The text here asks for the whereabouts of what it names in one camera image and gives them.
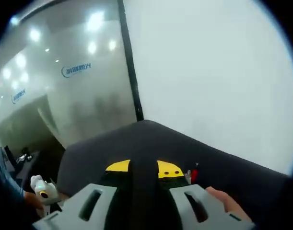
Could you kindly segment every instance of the gray sofa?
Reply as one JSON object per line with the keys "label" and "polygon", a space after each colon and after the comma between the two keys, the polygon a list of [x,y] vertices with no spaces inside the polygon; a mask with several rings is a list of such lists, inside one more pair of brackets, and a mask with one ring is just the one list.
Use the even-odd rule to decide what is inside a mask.
{"label": "gray sofa", "polygon": [[72,196],[89,183],[99,183],[108,165],[131,159],[132,219],[156,219],[157,160],[183,171],[200,165],[198,183],[231,195],[252,218],[262,221],[288,177],[214,149],[156,122],[144,120],[68,147],[61,160],[57,187]]}

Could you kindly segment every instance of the hand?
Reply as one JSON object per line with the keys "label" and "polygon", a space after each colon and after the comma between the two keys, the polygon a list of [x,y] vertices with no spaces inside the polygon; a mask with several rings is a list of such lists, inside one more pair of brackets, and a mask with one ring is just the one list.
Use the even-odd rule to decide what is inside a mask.
{"label": "hand", "polygon": [[235,202],[227,193],[214,189],[213,187],[206,188],[206,191],[220,200],[224,204],[225,212],[233,212],[239,218],[252,222],[251,218],[245,213],[240,205]]}
{"label": "hand", "polygon": [[26,201],[26,203],[31,205],[32,207],[36,209],[44,209],[42,203],[40,202],[40,200],[36,197],[34,193],[25,192],[23,198]]}

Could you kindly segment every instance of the gray plastic part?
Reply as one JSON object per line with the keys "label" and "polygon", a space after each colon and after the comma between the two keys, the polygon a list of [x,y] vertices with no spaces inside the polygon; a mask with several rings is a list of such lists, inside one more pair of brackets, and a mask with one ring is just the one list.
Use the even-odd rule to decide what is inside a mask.
{"label": "gray plastic part", "polygon": [[[116,190],[115,187],[89,184],[64,203],[62,212],[51,213],[34,223],[34,227],[41,230],[104,230],[105,219]],[[89,220],[85,221],[80,218],[79,214],[94,191],[101,195]]]}
{"label": "gray plastic part", "polygon": [[[254,227],[252,222],[241,220],[240,218],[235,219],[230,216],[230,213],[225,213],[223,203],[197,184],[171,188],[170,193],[178,209],[183,230],[250,230]],[[195,201],[204,207],[208,215],[205,221],[198,222],[186,194],[192,196]]]}

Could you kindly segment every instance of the blue sleeve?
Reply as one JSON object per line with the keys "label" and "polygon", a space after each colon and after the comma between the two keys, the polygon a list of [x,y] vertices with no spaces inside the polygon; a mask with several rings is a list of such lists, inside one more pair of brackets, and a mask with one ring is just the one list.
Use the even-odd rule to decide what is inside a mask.
{"label": "blue sleeve", "polygon": [[24,197],[24,190],[13,180],[9,172],[3,167],[0,159],[0,182],[3,190],[10,195],[10,199],[14,202],[22,202]]}

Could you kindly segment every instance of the glass wall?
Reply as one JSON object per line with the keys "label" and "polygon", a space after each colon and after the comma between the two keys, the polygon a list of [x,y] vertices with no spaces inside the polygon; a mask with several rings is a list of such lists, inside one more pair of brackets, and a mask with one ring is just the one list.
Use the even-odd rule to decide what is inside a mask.
{"label": "glass wall", "polygon": [[12,18],[0,42],[0,146],[16,157],[66,149],[136,121],[116,0]]}

